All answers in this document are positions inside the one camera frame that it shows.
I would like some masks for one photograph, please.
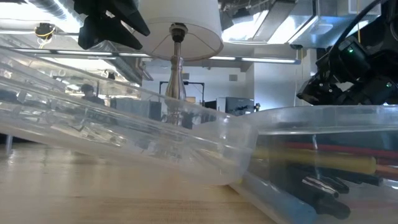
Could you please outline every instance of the wooden table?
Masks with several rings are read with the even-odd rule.
[[[229,187],[57,147],[13,148],[10,156],[0,151],[4,224],[274,223]]]

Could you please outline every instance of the black cable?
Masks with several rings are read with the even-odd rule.
[[[338,47],[340,44],[345,40],[347,35],[351,32],[351,30],[354,29],[354,27],[361,22],[362,18],[366,16],[366,14],[372,10],[374,7],[376,7],[380,3],[384,3],[384,1],[389,1],[389,0],[374,0],[371,4],[366,6],[355,18],[354,20],[348,25],[348,27],[344,30],[344,32],[340,35],[339,39],[336,41],[334,46],[330,49],[330,55],[334,57],[336,53],[338,52]]]

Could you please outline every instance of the lamp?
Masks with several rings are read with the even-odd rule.
[[[133,34],[145,54],[171,61],[166,95],[184,100],[183,61],[207,59],[223,49],[218,1],[145,0],[141,1],[139,11],[151,35]]]

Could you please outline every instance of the transparent plastic tray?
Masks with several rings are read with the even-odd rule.
[[[203,184],[229,184],[248,166],[257,129],[241,119],[128,83],[1,51],[0,132],[4,134],[140,163],[143,169],[178,171]],[[69,77],[67,83],[54,78],[54,71],[63,71]],[[68,86],[82,83],[98,83],[105,104],[71,95]],[[209,123],[211,129],[204,128]]]
[[[308,106],[243,116],[260,135],[231,186],[277,223],[397,223],[397,112]]]

